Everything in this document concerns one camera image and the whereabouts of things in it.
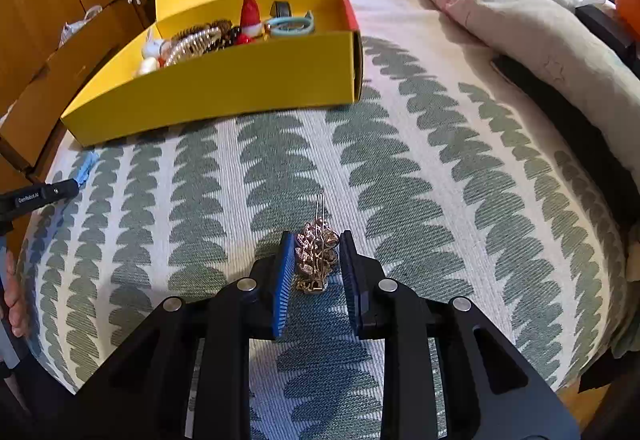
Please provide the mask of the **person's left hand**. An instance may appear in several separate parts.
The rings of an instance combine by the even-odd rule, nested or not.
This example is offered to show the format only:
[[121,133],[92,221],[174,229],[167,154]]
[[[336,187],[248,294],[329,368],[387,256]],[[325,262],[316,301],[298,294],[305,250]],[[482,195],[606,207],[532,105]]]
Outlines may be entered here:
[[15,337],[24,337],[29,332],[28,306],[24,289],[17,276],[14,256],[10,251],[6,251],[4,272],[6,272],[6,281],[3,282],[3,300],[8,311],[1,311],[1,316],[8,319]]

